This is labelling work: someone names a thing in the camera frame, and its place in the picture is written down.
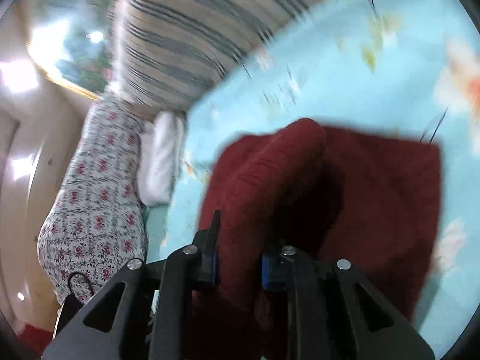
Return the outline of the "dark red knit sweater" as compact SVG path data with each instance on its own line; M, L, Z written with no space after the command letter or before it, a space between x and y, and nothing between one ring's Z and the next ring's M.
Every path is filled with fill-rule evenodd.
M350 260L412 316L438 230L441 168L435 144L311 119L240 137L218 158L202 201L200 229L220 215L220 284L193 296L196 311L267 323L273 301L261 287L261 257L292 245Z

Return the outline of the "white folded towel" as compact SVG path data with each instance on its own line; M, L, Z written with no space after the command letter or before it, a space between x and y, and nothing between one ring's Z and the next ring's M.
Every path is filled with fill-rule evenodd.
M137 191L145 206L168 204L181 167L185 115L162 111L145 122L140 135L141 154Z

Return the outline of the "red floral pillow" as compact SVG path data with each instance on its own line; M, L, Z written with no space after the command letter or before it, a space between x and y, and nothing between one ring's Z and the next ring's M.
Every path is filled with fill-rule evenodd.
M127 261L146 257L136 193L142 130L113 94L89 108L37 239L38 261L59 304L69 294L86 303Z

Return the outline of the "beige plaid quilt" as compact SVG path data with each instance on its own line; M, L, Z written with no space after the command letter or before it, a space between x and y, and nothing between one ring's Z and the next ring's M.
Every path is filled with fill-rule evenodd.
M116 0L120 104L153 120L188 111L289 22L324 0Z

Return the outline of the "light blue floral bedsheet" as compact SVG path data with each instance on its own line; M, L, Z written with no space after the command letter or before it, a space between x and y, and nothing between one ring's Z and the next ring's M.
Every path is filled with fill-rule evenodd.
M465 0L327 0L201 98L187 116L171 203L146 221L149 261L191 242L210 171L243 133L309 117L437 143L433 271L414 323L448 359L479 307L479 31Z

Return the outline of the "gold framed landscape painting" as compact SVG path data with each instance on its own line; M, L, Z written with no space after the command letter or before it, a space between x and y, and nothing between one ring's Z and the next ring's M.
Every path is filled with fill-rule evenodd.
M28 52L53 82L94 97L112 75L115 0L21 0Z

